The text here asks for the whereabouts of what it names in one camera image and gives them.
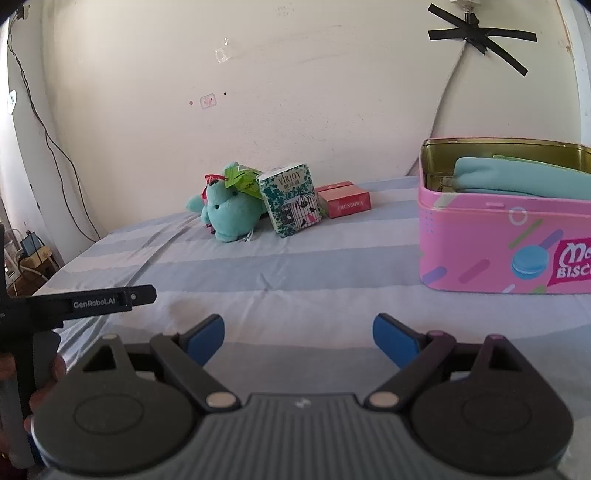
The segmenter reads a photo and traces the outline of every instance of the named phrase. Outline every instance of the red cigarette box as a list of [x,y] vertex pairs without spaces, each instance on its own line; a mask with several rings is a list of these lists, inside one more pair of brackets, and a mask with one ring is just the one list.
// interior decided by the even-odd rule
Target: red cigarette box
[[330,218],[371,210],[369,192],[350,181],[324,185],[316,189],[320,206]]

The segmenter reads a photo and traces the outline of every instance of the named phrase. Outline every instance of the white wall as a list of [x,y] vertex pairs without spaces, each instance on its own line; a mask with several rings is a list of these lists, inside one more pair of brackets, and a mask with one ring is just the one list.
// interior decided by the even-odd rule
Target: white wall
[[29,178],[22,162],[12,116],[8,113],[7,69],[8,24],[0,29],[0,195],[11,227],[35,231],[52,249],[55,243],[30,187]]
[[[60,144],[45,89],[41,37],[42,9],[43,2],[33,1],[30,3],[27,19],[14,22],[12,27],[12,47],[21,60],[27,75],[37,112],[45,123],[49,134]],[[8,57],[8,79],[10,89],[17,91],[18,100],[12,117],[22,160],[51,237],[65,262],[68,262],[88,249],[92,242],[77,230],[67,211],[61,191],[60,177],[51,152],[47,148],[45,132],[33,115],[21,79],[21,71],[10,53]],[[52,147],[56,152],[56,160],[62,172],[64,192],[69,201],[72,214],[82,231],[91,238],[96,238],[82,210],[79,195],[74,189],[75,184],[73,183],[71,168],[59,151],[54,146]]]
[[[435,3],[460,16],[444,0]],[[233,160],[309,163],[317,184],[404,175],[460,42],[430,0],[46,0],[47,91],[106,228],[183,209]],[[491,0],[480,24],[530,70],[470,48],[437,135],[577,142],[573,59],[555,0]],[[215,50],[230,40],[228,61]],[[199,99],[214,93],[217,106]]]

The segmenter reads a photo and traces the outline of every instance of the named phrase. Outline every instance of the macaron print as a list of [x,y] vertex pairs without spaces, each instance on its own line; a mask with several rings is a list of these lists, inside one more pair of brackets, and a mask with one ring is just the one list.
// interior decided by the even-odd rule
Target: macaron print
[[529,245],[513,255],[511,270],[521,280],[532,280],[539,277],[550,263],[550,254],[539,245]]

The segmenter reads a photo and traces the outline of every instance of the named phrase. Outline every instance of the pink tin box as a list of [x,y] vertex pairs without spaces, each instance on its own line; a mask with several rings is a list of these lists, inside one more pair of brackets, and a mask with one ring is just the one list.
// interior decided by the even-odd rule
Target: pink tin box
[[457,193],[461,157],[527,158],[591,173],[591,149],[522,139],[427,140],[418,191],[420,275],[436,290],[591,293],[591,202]]

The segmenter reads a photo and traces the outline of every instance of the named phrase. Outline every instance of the teal stuffed animal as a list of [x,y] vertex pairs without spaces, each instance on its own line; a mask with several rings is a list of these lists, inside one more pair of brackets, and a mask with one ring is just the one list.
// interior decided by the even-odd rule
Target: teal stuffed animal
[[201,195],[196,195],[187,203],[187,210],[201,213],[203,223],[211,224],[216,238],[222,242],[234,242],[249,234],[267,212],[262,200],[235,187],[227,189],[223,180],[211,180],[205,192],[207,204],[204,205]]

